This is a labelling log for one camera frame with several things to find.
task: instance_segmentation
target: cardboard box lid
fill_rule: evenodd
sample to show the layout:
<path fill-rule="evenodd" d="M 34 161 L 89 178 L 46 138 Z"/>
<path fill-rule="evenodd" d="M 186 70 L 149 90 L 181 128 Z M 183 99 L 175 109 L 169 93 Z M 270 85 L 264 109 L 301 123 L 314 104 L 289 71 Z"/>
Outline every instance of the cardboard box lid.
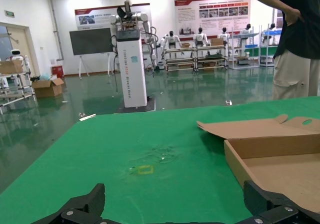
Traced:
<path fill-rule="evenodd" d="M 64 84 L 64 81 L 60 78 L 58 78 L 56 80 L 39 80 L 39 81 L 33 82 L 32 87 L 35 89 L 49 88 L 51 86 L 51 84 L 58 86 L 58 85 Z"/>
<path fill-rule="evenodd" d="M 298 136 L 320 134 L 320 120 L 296 117 L 288 120 L 287 115 L 275 119 L 245 120 L 204 124 L 201 129 L 224 139 L 246 139 L 273 136 Z"/>

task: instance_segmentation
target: cardboard box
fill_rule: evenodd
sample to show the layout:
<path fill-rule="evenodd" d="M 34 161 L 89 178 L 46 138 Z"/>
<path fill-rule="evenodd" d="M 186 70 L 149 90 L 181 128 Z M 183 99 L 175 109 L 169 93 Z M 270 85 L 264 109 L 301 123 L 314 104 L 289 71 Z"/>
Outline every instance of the cardboard box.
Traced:
<path fill-rule="evenodd" d="M 253 180 L 262 189 L 282 193 L 302 208 L 319 212 L 320 120 L 287 119 L 282 115 L 198 125 L 226 139 L 225 157 L 242 187 L 245 180 Z"/>
<path fill-rule="evenodd" d="M 37 98 L 51 97 L 62 94 L 63 80 L 39 80 L 32 83 Z"/>
<path fill-rule="evenodd" d="M 220 46 L 224 44 L 223 39 L 211 39 L 211 46 Z"/>
<path fill-rule="evenodd" d="M 181 45 L 182 48 L 189 48 L 190 47 L 190 44 L 189 43 L 183 43 Z"/>
<path fill-rule="evenodd" d="M 22 73 L 22 61 L 12 60 L 12 61 L 0 61 L 0 73 L 1 74 L 17 74 Z"/>

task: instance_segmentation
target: door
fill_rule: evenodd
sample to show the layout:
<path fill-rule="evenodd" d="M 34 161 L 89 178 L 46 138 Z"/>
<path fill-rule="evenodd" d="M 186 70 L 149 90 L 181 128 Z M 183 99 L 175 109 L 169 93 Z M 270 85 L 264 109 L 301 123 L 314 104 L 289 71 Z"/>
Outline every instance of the door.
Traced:
<path fill-rule="evenodd" d="M 30 54 L 30 48 L 27 41 L 27 35 L 24 29 L 18 29 L 18 28 L 9 28 L 7 27 L 8 34 L 10 35 L 11 44 L 13 49 L 18 49 L 21 52 L 21 55 L 25 56 L 27 55 L 29 57 L 30 62 L 30 70 L 31 70 L 31 76 L 35 76 L 35 66 L 34 62 L 32 61 L 31 54 Z"/>

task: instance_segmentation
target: humanoid robot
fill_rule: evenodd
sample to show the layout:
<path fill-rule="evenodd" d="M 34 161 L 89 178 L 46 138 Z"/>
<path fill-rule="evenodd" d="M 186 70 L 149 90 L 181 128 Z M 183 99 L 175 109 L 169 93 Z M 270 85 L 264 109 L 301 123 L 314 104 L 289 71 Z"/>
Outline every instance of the humanoid robot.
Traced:
<path fill-rule="evenodd" d="M 250 29 L 251 29 L 251 24 L 247 24 L 246 28 L 240 31 L 240 35 L 251 34 L 253 31 L 250 30 Z M 248 38 L 239 38 L 237 46 L 239 48 L 244 48 L 246 46 L 246 44 L 247 44 L 247 39 Z M 252 38 L 249 38 L 249 43 L 250 43 L 250 45 L 252 45 L 252 43 L 253 43 L 253 39 Z M 246 56 L 246 53 L 244 51 L 240 50 L 239 51 L 239 55 L 244 57 L 244 56 Z"/>
<path fill-rule="evenodd" d="M 268 38 L 267 32 L 272 31 L 275 27 L 276 27 L 275 24 L 271 24 L 268 29 L 264 30 L 261 33 L 261 45 L 262 46 L 267 46 L 269 44 L 269 40 L 272 38 L 272 36 L 269 36 L 269 38 Z M 273 36 L 272 45 L 275 45 L 275 44 L 276 44 L 276 36 Z"/>
<path fill-rule="evenodd" d="M 210 45 L 207 35 L 203 33 L 203 29 L 201 27 L 199 28 L 199 33 L 194 35 L 193 42 L 196 47 L 205 47 Z"/>
<path fill-rule="evenodd" d="M 160 40 L 160 48 L 163 51 L 165 49 L 166 39 L 169 37 L 168 34 L 166 34 L 163 38 Z"/>
<path fill-rule="evenodd" d="M 223 39 L 223 44 L 226 47 L 229 38 L 230 38 L 230 34 L 227 32 L 227 28 L 224 27 L 222 29 L 222 33 L 218 35 L 218 39 Z"/>
<path fill-rule="evenodd" d="M 144 41 L 148 45 L 153 68 L 157 66 L 155 47 L 157 37 L 152 33 L 154 28 L 150 27 L 148 15 L 131 12 L 131 5 L 130 0 L 126 0 L 124 3 L 125 11 L 118 7 L 118 15 L 110 16 L 111 43 L 113 51 L 119 59 L 124 107 L 135 107 L 135 109 L 141 109 L 141 111 L 151 111 L 146 108 L 148 106 L 154 107 L 155 103 L 147 106 L 145 65 L 139 22 L 142 22 L 144 33 L 146 34 Z"/>
<path fill-rule="evenodd" d="M 164 41 L 164 48 L 166 49 L 166 44 L 169 44 L 169 49 L 176 49 L 176 44 L 179 43 L 180 45 L 180 48 L 182 46 L 181 44 L 181 41 L 179 39 L 179 37 L 177 35 L 174 35 L 174 32 L 173 31 L 170 31 L 169 32 L 169 36 L 165 39 Z"/>

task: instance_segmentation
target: green table surface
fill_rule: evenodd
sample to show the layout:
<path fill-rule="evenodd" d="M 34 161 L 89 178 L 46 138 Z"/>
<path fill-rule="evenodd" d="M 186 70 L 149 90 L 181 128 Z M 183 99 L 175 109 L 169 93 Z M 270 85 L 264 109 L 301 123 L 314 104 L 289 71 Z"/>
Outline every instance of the green table surface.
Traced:
<path fill-rule="evenodd" d="M 36 221 L 97 183 L 106 186 L 102 216 L 121 223 L 235 223 L 250 217 L 242 189 L 226 163 L 223 140 L 197 128 L 196 121 L 283 113 L 320 118 L 319 105 L 312 97 L 78 122 L 3 192 L 1 223 Z"/>

